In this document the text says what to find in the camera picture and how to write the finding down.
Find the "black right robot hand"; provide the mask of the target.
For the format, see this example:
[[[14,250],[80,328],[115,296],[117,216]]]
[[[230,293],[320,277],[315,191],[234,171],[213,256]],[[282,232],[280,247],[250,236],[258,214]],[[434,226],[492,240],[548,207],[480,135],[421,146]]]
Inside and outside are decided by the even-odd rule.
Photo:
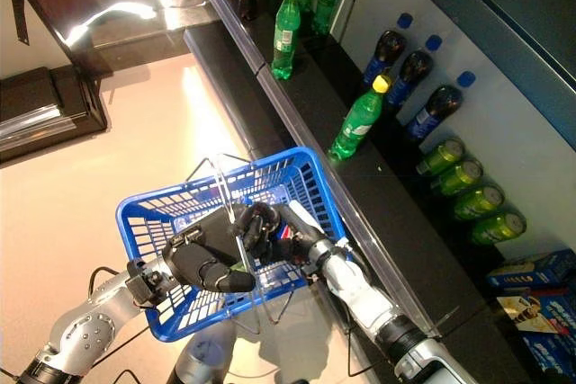
[[[242,217],[247,218],[243,235],[245,250],[261,263],[312,263],[312,248],[318,242],[329,243],[319,222],[298,201],[257,202]]]

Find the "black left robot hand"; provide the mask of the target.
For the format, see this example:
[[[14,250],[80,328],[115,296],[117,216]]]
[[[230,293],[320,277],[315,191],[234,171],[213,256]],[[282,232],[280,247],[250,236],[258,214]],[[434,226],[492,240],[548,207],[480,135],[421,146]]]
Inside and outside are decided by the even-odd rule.
[[[256,286],[249,272],[234,270],[241,255],[228,212],[220,207],[170,238],[162,257],[174,278],[211,292],[250,292]]]

